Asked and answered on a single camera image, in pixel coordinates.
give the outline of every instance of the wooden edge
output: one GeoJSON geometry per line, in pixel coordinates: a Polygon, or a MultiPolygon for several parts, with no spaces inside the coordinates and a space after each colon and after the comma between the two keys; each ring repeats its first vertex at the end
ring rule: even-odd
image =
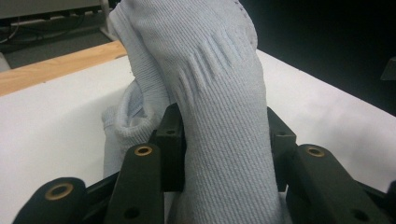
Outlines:
{"type": "Polygon", "coordinates": [[[120,41],[0,73],[0,96],[125,56],[120,41]]]}

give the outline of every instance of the white surface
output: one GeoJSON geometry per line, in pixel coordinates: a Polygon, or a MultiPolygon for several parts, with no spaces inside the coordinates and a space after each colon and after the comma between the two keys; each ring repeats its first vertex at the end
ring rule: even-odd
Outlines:
{"type": "MultiPolygon", "coordinates": [[[[298,144],[326,147],[359,181],[385,191],[396,179],[396,118],[258,52],[268,105],[298,144]]],[[[103,174],[101,112],[132,81],[126,57],[0,97],[0,223],[61,176],[87,186],[103,174]]]]}
{"type": "Polygon", "coordinates": [[[387,191],[396,180],[396,118],[263,52],[267,102],[297,144],[325,147],[355,179],[387,191]]]}
{"type": "Polygon", "coordinates": [[[0,223],[62,176],[102,178],[101,113],[132,81],[127,57],[0,97],[0,223]]]}

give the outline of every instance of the sock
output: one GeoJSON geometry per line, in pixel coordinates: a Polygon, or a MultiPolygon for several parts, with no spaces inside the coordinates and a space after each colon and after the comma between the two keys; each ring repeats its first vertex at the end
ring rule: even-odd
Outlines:
{"type": "Polygon", "coordinates": [[[120,170],[129,147],[143,143],[149,138],[151,125],[145,123],[142,108],[143,95],[136,81],[133,81],[122,95],[120,103],[102,113],[106,135],[104,178],[120,170]],[[118,134],[132,133],[133,128],[140,129],[134,132],[134,136],[123,137],[118,134]]]}
{"type": "Polygon", "coordinates": [[[122,16],[110,13],[117,36],[127,49],[134,83],[124,93],[115,115],[115,134],[121,156],[137,144],[146,143],[151,132],[158,127],[163,113],[170,105],[170,96],[163,84],[161,69],[149,54],[141,37],[122,16]]]}
{"type": "Polygon", "coordinates": [[[122,1],[179,105],[184,191],[170,223],[281,223],[262,68],[231,0],[122,1]]]}

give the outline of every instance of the brass insert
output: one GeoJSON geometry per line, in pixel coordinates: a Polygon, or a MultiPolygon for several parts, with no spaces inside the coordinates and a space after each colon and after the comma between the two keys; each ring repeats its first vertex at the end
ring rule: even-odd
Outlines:
{"type": "Polygon", "coordinates": [[[152,152],[151,147],[142,146],[134,150],[136,156],[147,156],[152,152]]]}
{"type": "Polygon", "coordinates": [[[69,195],[73,188],[73,185],[69,183],[57,184],[46,192],[45,197],[49,201],[60,200],[69,195]]]}
{"type": "Polygon", "coordinates": [[[308,147],[306,149],[306,152],[314,157],[324,157],[324,151],[321,148],[317,148],[317,147],[308,147]]]}

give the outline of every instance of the screw hole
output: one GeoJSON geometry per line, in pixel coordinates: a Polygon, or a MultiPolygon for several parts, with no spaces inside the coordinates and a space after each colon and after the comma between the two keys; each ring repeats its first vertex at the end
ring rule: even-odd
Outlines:
{"type": "Polygon", "coordinates": [[[133,219],[136,218],[140,215],[139,209],[136,207],[132,207],[132,208],[128,208],[125,212],[124,212],[124,217],[126,219],[133,219]]]}
{"type": "Polygon", "coordinates": [[[314,148],[309,149],[309,152],[315,155],[320,155],[320,151],[314,148]]]}
{"type": "Polygon", "coordinates": [[[318,148],[310,147],[306,150],[306,152],[314,157],[324,157],[324,152],[318,148]]]}
{"type": "Polygon", "coordinates": [[[149,149],[146,148],[146,147],[142,147],[142,148],[139,148],[139,149],[137,150],[137,152],[140,153],[140,154],[144,154],[144,153],[149,152],[149,149]]]}
{"type": "Polygon", "coordinates": [[[45,195],[49,201],[56,201],[66,197],[73,190],[73,185],[69,183],[62,183],[50,188],[45,195]]]}
{"type": "Polygon", "coordinates": [[[52,191],[53,195],[59,195],[67,191],[67,186],[60,186],[59,188],[56,188],[52,191]]]}
{"type": "Polygon", "coordinates": [[[359,209],[352,209],[353,217],[360,221],[368,221],[370,218],[361,210],[359,209]]]}
{"type": "Polygon", "coordinates": [[[142,146],[134,150],[136,156],[147,156],[152,152],[151,147],[142,146]]]}

